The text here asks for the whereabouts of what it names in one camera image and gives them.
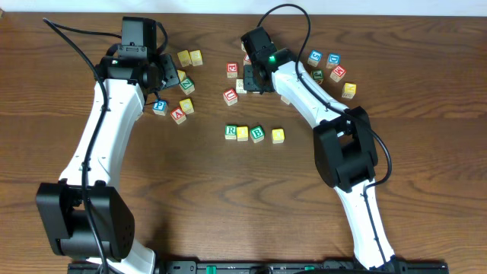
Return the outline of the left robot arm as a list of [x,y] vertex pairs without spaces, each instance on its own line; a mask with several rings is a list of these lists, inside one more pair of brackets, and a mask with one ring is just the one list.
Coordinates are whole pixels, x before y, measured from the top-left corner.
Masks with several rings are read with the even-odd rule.
[[87,261],[85,271],[156,273],[157,254],[135,239],[135,219],[119,194],[121,166],[146,95],[179,84],[168,54],[105,56],[95,68],[94,102],[78,147],[36,204],[54,254]]

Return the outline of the green R block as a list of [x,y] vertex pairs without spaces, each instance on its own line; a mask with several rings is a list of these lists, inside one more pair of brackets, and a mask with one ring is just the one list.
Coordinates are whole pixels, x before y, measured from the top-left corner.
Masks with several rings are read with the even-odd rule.
[[235,140],[237,139],[237,126],[235,125],[226,125],[225,126],[224,137],[226,140]]

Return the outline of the yellow O block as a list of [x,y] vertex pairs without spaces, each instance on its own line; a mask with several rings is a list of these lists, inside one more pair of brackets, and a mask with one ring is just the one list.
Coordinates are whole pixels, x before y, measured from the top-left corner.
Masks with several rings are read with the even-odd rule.
[[237,127],[237,140],[239,142],[246,142],[249,138],[249,129],[247,126]]

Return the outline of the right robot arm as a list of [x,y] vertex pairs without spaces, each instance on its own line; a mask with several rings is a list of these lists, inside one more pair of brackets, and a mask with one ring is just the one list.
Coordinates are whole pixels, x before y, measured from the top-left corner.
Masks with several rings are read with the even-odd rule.
[[338,194],[352,232],[354,255],[367,270],[384,269],[394,258],[377,206],[376,147],[384,142],[361,107],[349,109],[327,94],[288,49],[246,48],[250,65],[244,87],[287,98],[314,135],[314,161],[323,181]]

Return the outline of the green B block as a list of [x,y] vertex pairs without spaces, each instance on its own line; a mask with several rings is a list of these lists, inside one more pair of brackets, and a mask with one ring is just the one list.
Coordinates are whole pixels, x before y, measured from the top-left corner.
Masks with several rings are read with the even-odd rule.
[[250,137],[254,143],[261,142],[265,138],[265,133],[261,126],[253,127],[250,130]]

